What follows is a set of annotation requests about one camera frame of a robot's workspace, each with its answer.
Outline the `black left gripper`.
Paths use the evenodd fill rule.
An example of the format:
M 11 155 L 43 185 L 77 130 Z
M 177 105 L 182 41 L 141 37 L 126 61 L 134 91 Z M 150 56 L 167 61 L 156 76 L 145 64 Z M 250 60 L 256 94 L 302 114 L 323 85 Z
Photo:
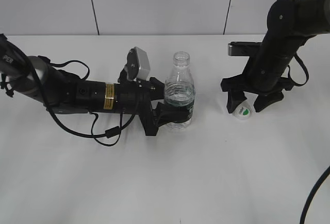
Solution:
M 131 117 L 121 129 L 125 129 L 139 116 L 145 135 L 156 135 L 158 127 L 168 123 L 185 123 L 192 117 L 192 102 L 186 106 L 173 106 L 165 102 L 152 107 L 153 100 L 164 99 L 164 83 L 155 77 L 149 80 L 129 81 L 128 70 L 122 69 L 118 78 L 117 104 L 120 112 Z

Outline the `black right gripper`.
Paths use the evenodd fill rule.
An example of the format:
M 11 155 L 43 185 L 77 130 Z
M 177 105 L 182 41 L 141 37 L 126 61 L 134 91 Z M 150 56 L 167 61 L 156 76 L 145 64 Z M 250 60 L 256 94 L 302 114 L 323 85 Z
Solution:
M 220 87 L 223 92 L 227 92 L 228 113 L 233 113 L 247 100 L 246 92 L 260 94 L 254 102 L 256 112 L 283 100 L 283 93 L 275 91 L 290 91 L 293 88 L 293 82 L 288 77 L 282 77 L 285 68 L 286 66 L 245 67 L 241 74 L 222 79 Z

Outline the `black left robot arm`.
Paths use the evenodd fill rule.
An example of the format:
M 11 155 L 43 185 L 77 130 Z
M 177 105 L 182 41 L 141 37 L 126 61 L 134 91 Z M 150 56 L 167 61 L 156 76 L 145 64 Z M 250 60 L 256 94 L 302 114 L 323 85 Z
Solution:
M 167 104 L 164 84 L 149 72 L 146 52 L 134 47 L 117 83 L 90 81 L 47 57 L 25 55 L 1 35 L 1 88 L 10 97 L 18 92 L 42 103 L 53 118 L 85 113 L 139 116 L 147 136 L 155 136 L 165 124 L 188 121 L 192 106 Z

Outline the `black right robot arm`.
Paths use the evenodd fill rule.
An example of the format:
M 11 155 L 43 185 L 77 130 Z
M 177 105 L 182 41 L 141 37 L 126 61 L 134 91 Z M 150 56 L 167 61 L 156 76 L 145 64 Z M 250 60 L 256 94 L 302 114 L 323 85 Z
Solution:
M 228 44 L 229 56 L 249 58 L 241 74 L 221 81 L 228 113 L 246 100 L 245 93 L 257 95 L 253 104 L 256 112 L 283 100 L 283 91 L 299 86 L 290 75 L 283 77 L 290 61 L 295 59 L 308 78 L 297 52 L 309 39 L 328 33 L 329 0 L 277 0 L 268 12 L 267 32 L 261 42 Z

